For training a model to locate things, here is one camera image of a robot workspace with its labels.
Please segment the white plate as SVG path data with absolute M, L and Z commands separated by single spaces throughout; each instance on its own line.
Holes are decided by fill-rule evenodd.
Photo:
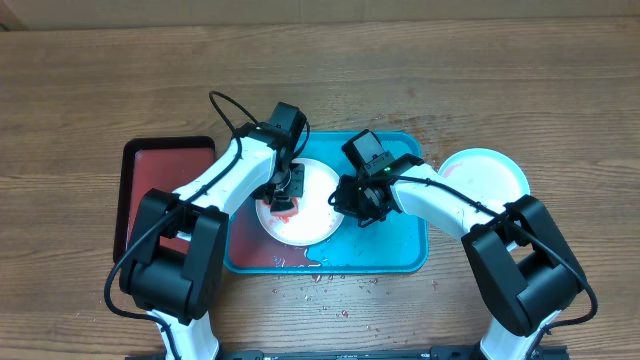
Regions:
M 294 162 L 304 165 L 304 192 L 301 198 L 293 199 L 294 208 L 275 215 L 262 200 L 255 201 L 255 208 L 260 224 L 273 238 L 287 245 L 310 246 L 329 238 L 344 218 L 328 202 L 339 176 L 318 160 L 299 158 Z

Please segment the light blue rimmed plate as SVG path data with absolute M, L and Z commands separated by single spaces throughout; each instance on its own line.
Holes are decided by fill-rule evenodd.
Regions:
M 444 161 L 438 174 L 500 205 L 531 194 L 523 170 L 508 156 L 491 149 L 459 151 Z

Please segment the green and orange sponge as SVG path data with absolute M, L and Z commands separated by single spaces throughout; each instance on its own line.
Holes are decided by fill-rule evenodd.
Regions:
M 276 198 L 270 206 L 270 214 L 277 220 L 288 223 L 299 213 L 299 203 L 296 197 Z

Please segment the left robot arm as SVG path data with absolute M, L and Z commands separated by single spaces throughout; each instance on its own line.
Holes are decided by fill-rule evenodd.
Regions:
M 279 216 L 296 210 L 304 167 L 294 160 L 308 131 L 298 108 L 278 103 L 268 121 L 232 128 L 228 150 L 195 180 L 142 197 L 104 299 L 119 316 L 155 323 L 165 358 L 217 358 L 208 308 L 219 290 L 229 219 L 248 198 Z

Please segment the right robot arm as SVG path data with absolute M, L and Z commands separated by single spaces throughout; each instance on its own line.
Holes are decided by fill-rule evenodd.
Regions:
M 361 228 L 389 212 L 416 216 L 461 242 L 493 321 L 473 359 L 541 359 L 552 329 L 592 319 L 598 302 L 544 204 L 494 200 L 439 175 L 412 154 L 394 157 L 364 130 L 342 147 L 356 173 L 329 203 Z

